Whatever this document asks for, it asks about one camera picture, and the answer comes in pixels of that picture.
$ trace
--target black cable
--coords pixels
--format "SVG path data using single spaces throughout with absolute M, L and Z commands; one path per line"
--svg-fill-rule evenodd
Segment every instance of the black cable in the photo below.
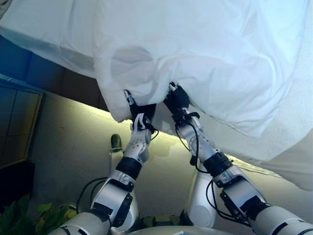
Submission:
M 176 135 L 178 136 L 178 138 L 179 138 L 180 142 L 182 143 L 182 145 L 184 145 L 184 147 L 188 150 L 188 152 L 190 152 L 189 148 L 184 144 L 184 142 L 182 141 L 181 137 L 179 136 L 179 134 L 177 132 L 178 131 L 177 127 L 175 127 L 175 131 L 176 131 Z
M 83 187 L 83 189 L 82 189 L 82 191 L 81 191 L 81 193 L 80 193 L 80 195 L 79 195 L 79 197 L 78 197 L 78 199 L 77 199 L 77 202 L 76 202 L 76 213 L 77 213 L 77 214 L 79 214 L 79 203 L 80 203 L 80 200 L 81 200 L 82 197 L 83 197 L 83 194 L 84 194 L 86 188 L 87 188 L 90 184 L 92 184 L 93 182 L 96 182 L 96 181 L 99 181 L 99 180 L 105 180 L 105 179 L 107 179 L 107 177 L 96 178 L 96 179 L 94 179 L 94 180 L 89 181 L 89 182 Z
M 245 225 L 245 226 L 251 228 L 251 225 L 250 225 L 250 224 L 241 222 L 241 221 L 239 221 L 239 220 L 236 220 L 236 219 L 234 219 L 233 216 L 227 215 L 227 214 L 224 213 L 223 211 L 220 211 L 220 210 L 218 209 L 218 207 L 217 207 L 217 202 L 216 202 L 216 199 L 215 199 L 215 193 L 214 193 L 213 182 L 211 183 L 211 189 L 212 189 L 213 201 L 214 201 L 214 205 L 215 205 L 215 208 L 216 208 L 216 212 L 217 212 L 217 214 L 218 214 L 221 218 L 226 219 L 226 220 L 229 220 L 229 221 L 232 221 L 232 222 L 235 222 L 235 223 L 238 223 L 238 224 L 242 224 L 242 225 Z
M 207 199 L 208 203 L 210 204 L 210 206 L 211 206 L 213 209 L 215 209 L 215 210 L 217 211 L 217 208 L 212 205 L 212 203 L 210 202 L 210 199 L 209 199 L 209 197 L 208 197 L 208 190 L 209 190 L 209 187 L 210 187 L 210 186 L 213 187 L 213 180 L 211 180 L 211 181 L 209 182 L 209 184 L 207 185 L 206 191 L 205 191 L 205 196 L 206 196 L 206 199 Z M 224 215 L 226 215 L 226 216 L 232 217 L 232 215 L 227 214 L 227 213 L 225 213 L 225 212 L 223 212 L 223 211 L 220 211 L 220 213 L 221 213 L 221 214 L 224 214 Z
M 155 131 L 157 131 L 157 134 L 151 140 L 154 140 L 157 137 L 157 135 L 159 134 L 159 130 L 155 129 Z
M 196 163 L 195 167 L 196 167 L 196 169 L 197 169 L 198 172 L 201 172 L 201 173 L 204 173 L 204 174 L 209 174 L 209 172 L 200 170 L 200 169 L 198 168 L 198 156 L 199 156 L 199 136 L 198 136 L 198 132 L 197 132 L 196 128 L 194 127 L 194 125 L 192 125 L 191 123 L 188 123 L 188 122 L 186 122 L 186 121 L 185 121 L 184 123 L 187 124 L 187 125 L 189 125 L 189 126 L 191 126 L 191 127 L 194 129 L 194 131 L 195 131 L 195 135 L 196 135 L 196 145 L 197 145 L 197 147 L 196 147 L 197 163 Z
M 90 193 L 90 206 L 92 205 L 92 200 L 93 200 L 93 193 L 94 191 L 96 190 L 97 186 L 104 183 L 105 180 L 102 180 L 100 182 L 98 182 L 97 184 L 95 184 L 95 186 L 93 186 L 92 190 L 91 190 L 91 193 Z

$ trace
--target green plant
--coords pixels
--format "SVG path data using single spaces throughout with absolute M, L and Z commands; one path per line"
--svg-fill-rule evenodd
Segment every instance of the green plant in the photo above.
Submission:
M 6 208 L 0 216 L 0 235 L 47 235 L 76 215 L 70 205 L 53 208 L 49 203 L 39 205 L 39 215 L 32 220 L 27 215 L 28 202 L 26 195 Z

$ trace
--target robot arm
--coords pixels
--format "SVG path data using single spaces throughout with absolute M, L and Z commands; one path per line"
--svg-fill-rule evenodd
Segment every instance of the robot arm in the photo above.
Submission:
M 125 91 L 133 124 L 131 139 L 121 161 L 96 195 L 91 209 L 82 212 L 50 235 L 105 235 L 111 227 L 123 225 L 130 209 L 135 181 L 149 158 L 148 146 L 154 127 L 151 125 L 156 105 L 137 106 Z
M 170 84 L 164 103 L 173 114 L 176 131 L 188 142 L 193 154 L 190 163 L 197 166 L 199 159 L 213 182 L 223 188 L 220 196 L 235 221 L 248 223 L 257 235 L 313 234 L 312 224 L 268 204 L 256 185 L 223 152 L 211 146 L 203 133 L 199 114 L 188 111 L 189 98 L 180 86 Z

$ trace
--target cabinet door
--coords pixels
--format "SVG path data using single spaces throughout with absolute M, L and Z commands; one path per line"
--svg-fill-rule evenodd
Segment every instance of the cabinet door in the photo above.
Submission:
M 39 94 L 17 91 L 1 165 L 25 159 Z
M 0 87 L 0 165 L 16 92 L 13 89 Z

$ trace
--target floor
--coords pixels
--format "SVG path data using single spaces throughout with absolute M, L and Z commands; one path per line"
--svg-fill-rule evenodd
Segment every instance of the floor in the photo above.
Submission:
M 34 133 L 30 159 L 36 164 L 31 213 L 38 204 L 74 204 L 89 180 L 107 176 L 110 138 L 118 133 L 125 148 L 130 123 L 116 123 L 109 113 L 57 95 L 45 96 Z M 178 138 L 160 133 L 150 145 L 150 159 L 136 181 L 142 216 L 180 214 L 194 168 Z M 313 223 L 313 193 L 272 175 L 243 170 L 267 200 Z M 88 209 L 90 190 L 82 200 Z M 217 218 L 214 228 L 252 235 L 250 228 Z

